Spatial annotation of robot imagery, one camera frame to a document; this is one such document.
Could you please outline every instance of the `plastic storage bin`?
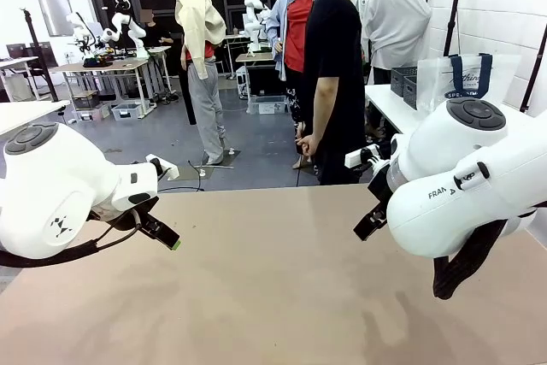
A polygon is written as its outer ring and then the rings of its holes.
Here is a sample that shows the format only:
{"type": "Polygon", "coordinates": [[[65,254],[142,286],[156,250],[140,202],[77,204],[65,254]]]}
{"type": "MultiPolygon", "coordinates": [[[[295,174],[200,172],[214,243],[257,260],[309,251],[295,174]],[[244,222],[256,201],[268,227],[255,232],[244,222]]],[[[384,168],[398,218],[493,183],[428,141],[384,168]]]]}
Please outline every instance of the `plastic storage bin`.
{"type": "Polygon", "coordinates": [[[116,121],[138,120],[144,115],[143,106],[140,104],[120,104],[112,108],[116,121]]]}
{"type": "Polygon", "coordinates": [[[286,111],[285,96],[251,96],[249,110],[251,115],[280,115],[286,111]]]}
{"type": "Polygon", "coordinates": [[[97,90],[84,91],[83,94],[72,97],[72,102],[77,110],[93,110],[101,104],[97,90]]]}
{"type": "Polygon", "coordinates": [[[391,91],[399,97],[403,97],[404,79],[409,76],[417,76],[418,68],[409,66],[407,68],[394,68],[391,70],[391,91]]]}
{"type": "Polygon", "coordinates": [[[72,113],[77,121],[101,121],[110,115],[107,104],[93,110],[75,110],[72,113]]]}
{"type": "Polygon", "coordinates": [[[405,77],[403,86],[403,100],[414,110],[416,110],[417,79],[416,76],[405,77]]]}

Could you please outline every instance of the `robot logo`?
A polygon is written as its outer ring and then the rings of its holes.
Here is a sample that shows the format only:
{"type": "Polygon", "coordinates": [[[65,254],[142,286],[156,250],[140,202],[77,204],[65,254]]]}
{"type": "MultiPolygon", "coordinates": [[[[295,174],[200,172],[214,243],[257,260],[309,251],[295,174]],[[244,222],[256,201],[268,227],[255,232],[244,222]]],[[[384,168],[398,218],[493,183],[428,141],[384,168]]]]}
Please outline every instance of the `robot logo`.
{"type": "Polygon", "coordinates": [[[50,224],[50,227],[52,227],[54,224],[57,224],[59,226],[59,228],[61,229],[61,231],[56,235],[57,238],[59,238],[59,236],[61,234],[63,234],[65,231],[72,231],[72,228],[63,227],[63,224],[65,223],[66,218],[67,218],[66,216],[64,216],[62,218],[57,217],[50,224]]]}

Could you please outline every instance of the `cream jacket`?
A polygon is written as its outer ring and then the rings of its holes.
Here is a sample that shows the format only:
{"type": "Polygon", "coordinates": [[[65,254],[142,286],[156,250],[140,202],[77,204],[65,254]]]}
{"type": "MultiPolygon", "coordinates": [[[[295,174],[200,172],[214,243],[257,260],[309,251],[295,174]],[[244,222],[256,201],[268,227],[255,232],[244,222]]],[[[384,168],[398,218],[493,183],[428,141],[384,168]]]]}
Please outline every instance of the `cream jacket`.
{"type": "Polygon", "coordinates": [[[184,44],[190,51],[200,79],[207,79],[205,42],[221,44],[226,36],[226,23],[211,0],[177,0],[175,19],[185,31],[184,44]]]}

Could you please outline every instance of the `black sleeve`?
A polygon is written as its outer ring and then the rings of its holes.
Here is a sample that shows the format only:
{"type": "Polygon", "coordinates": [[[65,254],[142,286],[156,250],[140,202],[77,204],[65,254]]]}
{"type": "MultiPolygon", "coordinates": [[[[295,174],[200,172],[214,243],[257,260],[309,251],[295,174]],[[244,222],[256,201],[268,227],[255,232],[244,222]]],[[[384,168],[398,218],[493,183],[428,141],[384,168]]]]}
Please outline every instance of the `black sleeve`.
{"type": "Polygon", "coordinates": [[[342,77],[344,71],[350,66],[351,44],[344,27],[346,16],[335,14],[329,16],[321,23],[321,35],[323,43],[319,47],[319,78],[342,77]]]}

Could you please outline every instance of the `person in black shirt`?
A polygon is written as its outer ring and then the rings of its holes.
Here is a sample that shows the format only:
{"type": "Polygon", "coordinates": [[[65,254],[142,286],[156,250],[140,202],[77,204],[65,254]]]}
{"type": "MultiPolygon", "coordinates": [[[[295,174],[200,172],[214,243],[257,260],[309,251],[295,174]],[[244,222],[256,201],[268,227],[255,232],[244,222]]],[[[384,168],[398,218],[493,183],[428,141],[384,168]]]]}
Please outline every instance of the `person in black shirt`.
{"type": "Polygon", "coordinates": [[[143,38],[144,46],[158,47],[173,45],[174,41],[171,38],[171,33],[166,28],[154,22],[154,15],[152,15],[152,20],[146,23],[145,30],[146,37],[143,38]]]}
{"type": "Polygon", "coordinates": [[[344,158],[365,145],[361,29],[350,0],[315,0],[304,55],[305,137],[297,144],[315,156],[321,185],[359,182],[344,158]]]}

